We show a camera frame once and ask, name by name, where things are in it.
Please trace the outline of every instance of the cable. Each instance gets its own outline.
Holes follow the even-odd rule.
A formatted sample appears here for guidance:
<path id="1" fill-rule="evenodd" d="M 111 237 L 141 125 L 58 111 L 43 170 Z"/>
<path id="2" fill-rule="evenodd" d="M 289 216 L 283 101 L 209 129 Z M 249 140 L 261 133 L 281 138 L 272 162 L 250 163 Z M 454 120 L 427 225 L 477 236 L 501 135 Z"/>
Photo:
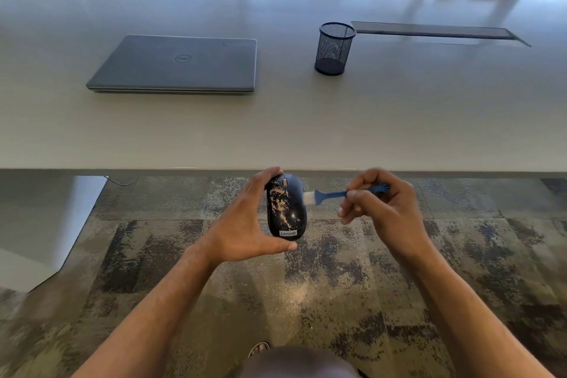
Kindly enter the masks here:
<path id="1" fill-rule="evenodd" d="M 132 185 L 134 182 L 138 181 L 138 177 L 136 177 L 136 178 L 134 178 L 134 181 L 129 182 L 128 184 L 121 184 L 120 182 L 116 182 L 114 180 L 111 180 L 110 177 L 108 177 L 106 175 L 104 175 L 104 178 L 106 178 L 108 181 L 113 182 L 114 184 L 119 185 L 121 187 L 126 187 L 126 186 L 129 186 L 129 185 Z"/>

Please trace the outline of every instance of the person's right arm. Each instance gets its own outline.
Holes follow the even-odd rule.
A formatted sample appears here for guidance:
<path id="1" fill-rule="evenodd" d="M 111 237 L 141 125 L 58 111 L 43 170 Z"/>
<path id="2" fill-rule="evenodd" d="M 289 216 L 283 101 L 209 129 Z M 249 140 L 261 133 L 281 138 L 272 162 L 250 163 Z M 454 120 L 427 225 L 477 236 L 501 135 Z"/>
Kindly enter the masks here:
<path id="1" fill-rule="evenodd" d="M 363 190 L 390 185 L 380 199 Z M 338 212 L 343 224 L 367 215 L 394 258 L 413 276 L 458 376 L 552 377 L 436 250 L 413 186 L 383 169 L 358 175 Z"/>

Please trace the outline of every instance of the person's left hand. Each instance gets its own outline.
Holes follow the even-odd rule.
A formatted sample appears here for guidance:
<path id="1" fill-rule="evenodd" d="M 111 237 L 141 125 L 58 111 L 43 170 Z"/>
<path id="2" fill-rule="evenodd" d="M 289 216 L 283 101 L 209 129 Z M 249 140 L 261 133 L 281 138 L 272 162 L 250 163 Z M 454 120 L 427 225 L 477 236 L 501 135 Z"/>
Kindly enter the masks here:
<path id="1" fill-rule="evenodd" d="M 206 248 L 213 265 L 297 249 L 297 243 L 267 235 L 258 224 L 258 203 L 264 187 L 282 173 L 280 167 L 270 167 L 254 175 L 202 236 L 199 242 Z"/>

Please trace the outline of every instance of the person's left arm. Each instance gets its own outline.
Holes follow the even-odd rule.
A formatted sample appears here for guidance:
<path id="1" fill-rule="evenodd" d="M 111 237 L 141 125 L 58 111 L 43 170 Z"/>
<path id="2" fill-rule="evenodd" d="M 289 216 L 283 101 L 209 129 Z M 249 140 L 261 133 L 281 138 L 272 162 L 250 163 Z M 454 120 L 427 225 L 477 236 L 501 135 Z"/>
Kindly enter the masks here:
<path id="1" fill-rule="evenodd" d="M 297 249 L 295 242 L 266 235 L 258 223 L 264 186 L 280 173 L 279 167 L 271 167 L 254 175 L 215 224 L 185 250 L 73 377 L 161 376 L 177 327 L 217 266 Z"/>

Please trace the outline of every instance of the computer mouse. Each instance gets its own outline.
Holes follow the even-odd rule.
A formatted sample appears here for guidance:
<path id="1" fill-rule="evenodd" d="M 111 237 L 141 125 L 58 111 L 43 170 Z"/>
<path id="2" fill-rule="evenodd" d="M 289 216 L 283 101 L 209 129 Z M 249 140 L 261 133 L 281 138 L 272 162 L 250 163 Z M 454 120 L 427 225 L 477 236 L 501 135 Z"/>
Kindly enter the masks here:
<path id="1" fill-rule="evenodd" d="M 290 241 L 301 238 L 307 228 L 301 178 L 290 173 L 278 175 L 266 185 L 266 195 L 270 232 Z"/>

